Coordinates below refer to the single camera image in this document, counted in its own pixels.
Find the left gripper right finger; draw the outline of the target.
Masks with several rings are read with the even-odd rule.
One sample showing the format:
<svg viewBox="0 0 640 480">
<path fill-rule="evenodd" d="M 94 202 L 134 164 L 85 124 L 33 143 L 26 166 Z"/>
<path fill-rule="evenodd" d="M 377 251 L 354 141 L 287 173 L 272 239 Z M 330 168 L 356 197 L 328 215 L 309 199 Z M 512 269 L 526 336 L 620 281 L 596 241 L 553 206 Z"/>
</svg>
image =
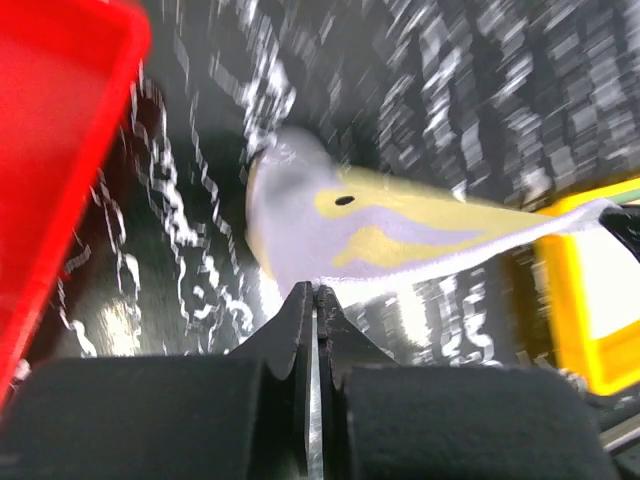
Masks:
<svg viewBox="0 0 640 480">
<path fill-rule="evenodd" d="M 543 368 L 401 366 L 315 296 L 328 479 L 614 479 L 591 412 Z"/>
</svg>

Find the red plastic bin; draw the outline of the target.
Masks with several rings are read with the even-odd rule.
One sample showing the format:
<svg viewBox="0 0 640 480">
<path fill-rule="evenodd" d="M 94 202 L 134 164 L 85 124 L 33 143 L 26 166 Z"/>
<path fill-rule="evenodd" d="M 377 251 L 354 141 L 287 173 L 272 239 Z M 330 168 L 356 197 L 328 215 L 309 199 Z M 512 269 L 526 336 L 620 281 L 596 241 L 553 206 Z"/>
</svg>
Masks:
<svg viewBox="0 0 640 480">
<path fill-rule="evenodd" d="M 8 387 L 151 45 L 132 1 L 1 5 L 1 384 Z"/>
</svg>

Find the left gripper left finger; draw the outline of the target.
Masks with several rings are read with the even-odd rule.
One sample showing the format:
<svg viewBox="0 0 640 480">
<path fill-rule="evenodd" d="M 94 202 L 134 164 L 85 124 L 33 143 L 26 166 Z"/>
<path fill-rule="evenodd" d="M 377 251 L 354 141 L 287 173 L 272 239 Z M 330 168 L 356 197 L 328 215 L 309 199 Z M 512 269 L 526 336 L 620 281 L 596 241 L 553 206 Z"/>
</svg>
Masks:
<svg viewBox="0 0 640 480">
<path fill-rule="evenodd" d="M 5 479 L 300 479 L 313 288 L 226 355 L 46 363 L 1 418 Z"/>
</svg>

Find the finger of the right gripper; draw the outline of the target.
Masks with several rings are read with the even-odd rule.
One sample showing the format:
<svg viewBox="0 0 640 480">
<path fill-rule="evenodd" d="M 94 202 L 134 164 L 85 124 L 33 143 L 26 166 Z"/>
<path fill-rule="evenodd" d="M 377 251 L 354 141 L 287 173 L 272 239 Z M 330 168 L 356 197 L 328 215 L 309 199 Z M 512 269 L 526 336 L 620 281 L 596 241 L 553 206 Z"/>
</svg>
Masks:
<svg viewBox="0 0 640 480">
<path fill-rule="evenodd" d="M 607 207 L 599 223 L 640 260 L 640 210 L 638 205 Z"/>
</svg>

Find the yellow plastic bin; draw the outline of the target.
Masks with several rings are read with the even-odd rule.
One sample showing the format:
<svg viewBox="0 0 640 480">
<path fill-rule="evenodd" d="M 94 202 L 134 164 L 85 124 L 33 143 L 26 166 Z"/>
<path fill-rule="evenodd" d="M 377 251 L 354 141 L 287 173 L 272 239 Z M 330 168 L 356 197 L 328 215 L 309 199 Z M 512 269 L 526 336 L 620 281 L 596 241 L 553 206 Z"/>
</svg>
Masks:
<svg viewBox="0 0 640 480">
<path fill-rule="evenodd" d="M 596 199 L 639 206 L 639 181 L 569 195 L 542 212 L 556 217 Z M 583 377 L 597 395 L 638 383 L 639 260 L 599 221 L 580 232 L 544 237 L 535 252 L 543 263 L 558 365 Z"/>
</svg>

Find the grey yellow frog towel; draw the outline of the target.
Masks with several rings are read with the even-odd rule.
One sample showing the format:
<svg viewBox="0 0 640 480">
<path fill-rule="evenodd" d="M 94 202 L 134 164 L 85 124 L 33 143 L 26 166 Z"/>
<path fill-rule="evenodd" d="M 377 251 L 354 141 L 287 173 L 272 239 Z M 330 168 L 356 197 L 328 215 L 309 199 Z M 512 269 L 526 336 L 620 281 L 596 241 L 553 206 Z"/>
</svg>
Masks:
<svg viewBox="0 0 640 480">
<path fill-rule="evenodd" d="M 250 169 L 247 241 L 287 293 L 310 281 L 370 295 L 471 269 L 553 234 L 597 225 L 596 199 L 559 216 L 528 213 L 378 172 L 339 166 L 301 129 L 283 129 Z"/>
</svg>

